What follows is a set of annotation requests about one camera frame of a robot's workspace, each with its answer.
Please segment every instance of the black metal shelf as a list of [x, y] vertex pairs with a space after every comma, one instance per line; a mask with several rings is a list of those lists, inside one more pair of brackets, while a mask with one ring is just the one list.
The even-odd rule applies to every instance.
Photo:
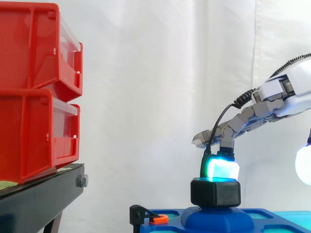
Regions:
[[0, 191], [0, 233], [56, 233], [62, 211], [83, 193], [83, 164]]

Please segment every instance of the orange clip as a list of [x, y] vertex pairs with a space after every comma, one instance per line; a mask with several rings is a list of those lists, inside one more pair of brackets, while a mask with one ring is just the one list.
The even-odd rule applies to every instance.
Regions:
[[149, 223], [153, 225], [169, 223], [169, 217], [167, 215], [160, 215], [161, 217], [156, 217], [150, 219]]

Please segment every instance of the blue tray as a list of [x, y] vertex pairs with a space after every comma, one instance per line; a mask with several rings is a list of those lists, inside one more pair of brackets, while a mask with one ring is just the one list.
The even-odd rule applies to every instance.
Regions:
[[198, 206], [188, 209], [152, 210], [169, 216], [168, 224], [146, 221], [140, 233], [311, 233], [311, 212], [275, 212], [230, 208], [215, 212]]

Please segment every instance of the red storage bin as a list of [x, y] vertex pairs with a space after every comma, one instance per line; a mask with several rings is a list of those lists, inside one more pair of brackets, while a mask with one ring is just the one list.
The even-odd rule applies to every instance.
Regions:
[[82, 95], [82, 50], [56, 4], [0, 1], [0, 88], [73, 100]]
[[0, 89], [0, 181], [24, 183], [79, 158], [80, 108], [46, 89]]

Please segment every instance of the black hexagonal base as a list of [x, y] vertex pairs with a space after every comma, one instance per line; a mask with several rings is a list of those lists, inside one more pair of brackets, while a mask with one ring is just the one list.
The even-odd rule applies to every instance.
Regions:
[[201, 207], [236, 207], [241, 204], [241, 185], [235, 179], [194, 178], [191, 183], [191, 202]]

